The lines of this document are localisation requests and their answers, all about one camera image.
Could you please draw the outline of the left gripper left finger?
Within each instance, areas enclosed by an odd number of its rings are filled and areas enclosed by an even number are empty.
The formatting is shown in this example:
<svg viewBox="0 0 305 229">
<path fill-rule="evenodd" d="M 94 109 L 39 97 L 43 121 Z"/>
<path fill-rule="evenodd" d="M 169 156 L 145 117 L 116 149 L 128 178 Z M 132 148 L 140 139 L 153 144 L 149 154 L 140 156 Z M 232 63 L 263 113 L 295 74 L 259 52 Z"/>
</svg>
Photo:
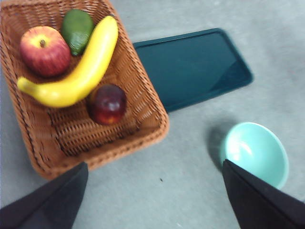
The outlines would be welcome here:
<svg viewBox="0 0 305 229">
<path fill-rule="evenodd" d="M 0 210 L 2 229 L 71 229 L 88 180 L 82 162 Z"/>
</svg>

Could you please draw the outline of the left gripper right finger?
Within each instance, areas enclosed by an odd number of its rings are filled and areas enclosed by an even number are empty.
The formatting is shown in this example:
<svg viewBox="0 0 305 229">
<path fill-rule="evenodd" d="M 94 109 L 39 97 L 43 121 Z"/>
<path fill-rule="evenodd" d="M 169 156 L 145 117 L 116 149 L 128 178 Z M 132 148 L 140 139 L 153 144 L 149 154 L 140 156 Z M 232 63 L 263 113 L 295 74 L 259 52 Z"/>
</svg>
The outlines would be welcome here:
<svg viewBox="0 0 305 229">
<path fill-rule="evenodd" d="M 242 229 L 303 229 L 305 204 L 226 159 L 222 175 Z"/>
</svg>

